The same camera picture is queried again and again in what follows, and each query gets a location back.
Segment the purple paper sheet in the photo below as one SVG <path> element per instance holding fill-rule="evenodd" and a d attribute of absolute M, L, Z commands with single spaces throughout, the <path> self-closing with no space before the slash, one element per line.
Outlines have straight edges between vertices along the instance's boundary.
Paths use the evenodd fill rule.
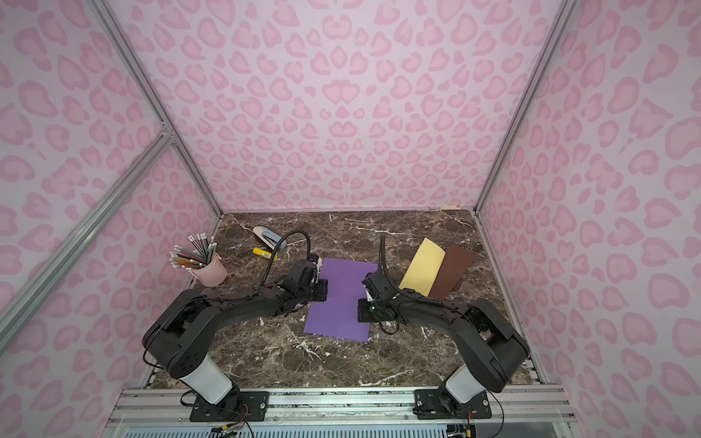
<path fill-rule="evenodd" d="M 358 302 L 367 298 L 363 279 L 376 268 L 372 263 L 326 258 L 319 278 L 328 281 L 327 298 L 311 304 L 304 332 L 367 343 L 370 324 L 358 321 Z"/>

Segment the yellow paper sheet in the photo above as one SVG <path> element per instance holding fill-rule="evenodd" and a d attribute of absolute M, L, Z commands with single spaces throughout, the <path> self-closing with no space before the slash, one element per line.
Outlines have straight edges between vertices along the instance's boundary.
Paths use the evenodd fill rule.
<path fill-rule="evenodd" d="M 428 297 L 445 259 L 445 250 L 425 238 L 405 272 L 399 288 Z"/>

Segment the brown paper sheet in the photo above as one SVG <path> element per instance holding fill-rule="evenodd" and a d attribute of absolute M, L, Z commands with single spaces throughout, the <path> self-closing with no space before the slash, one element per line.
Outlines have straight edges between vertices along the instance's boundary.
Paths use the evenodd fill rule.
<path fill-rule="evenodd" d="M 474 252 L 462 246 L 450 246 L 445 253 L 428 297 L 437 300 L 446 299 L 475 261 L 476 254 Z"/>

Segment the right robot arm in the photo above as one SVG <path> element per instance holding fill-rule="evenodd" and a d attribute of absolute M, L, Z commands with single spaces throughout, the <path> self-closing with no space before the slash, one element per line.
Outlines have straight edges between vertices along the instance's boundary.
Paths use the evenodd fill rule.
<path fill-rule="evenodd" d="M 486 299 L 449 305 L 399 288 L 383 270 L 367 275 L 363 286 L 368 297 L 358 302 L 358 321 L 429 328 L 456 345 L 464 364 L 441 384 L 444 412 L 467 405 L 482 392 L 502 392 L 530 356 L 525 339 Z"/>

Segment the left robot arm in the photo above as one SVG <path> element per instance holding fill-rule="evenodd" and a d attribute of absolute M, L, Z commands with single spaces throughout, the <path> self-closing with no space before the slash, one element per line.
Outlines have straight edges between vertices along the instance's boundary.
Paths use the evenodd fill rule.
<path fill-rule="evenodd" d="M 286 316 L 310 302 L 323 302 L 328 282 L 319 279 L 316 255 L 297 261 L 288 274 L 264 286 L 238 292 L 188 289 L 157 318 L 142 338 L 144 351 L 197 401 L 231 414 L 242 401 L 234 381 L 212 358 L 215 345 L 233 326 Z"/>

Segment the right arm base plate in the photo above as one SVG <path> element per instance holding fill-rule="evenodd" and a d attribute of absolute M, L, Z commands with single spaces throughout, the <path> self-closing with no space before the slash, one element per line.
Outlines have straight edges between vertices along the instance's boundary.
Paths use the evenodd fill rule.
<path fill-rule="evenodd" d="M 414 391 L 413 414 L 419 420 L 485 420 L 492 418 L 486 392 L 480 392 L 461 403 L 446 389 L 419 389 Z"/>

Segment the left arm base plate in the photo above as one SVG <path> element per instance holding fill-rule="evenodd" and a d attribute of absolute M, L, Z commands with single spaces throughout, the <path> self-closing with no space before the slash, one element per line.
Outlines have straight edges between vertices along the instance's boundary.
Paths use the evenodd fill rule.
<path fill-rule="evenodd" d="M 263 422 L 270 392 L 235 390 L 222 401 L 212 404 L 197 395 L 189 420 L 191 423 Z"/>

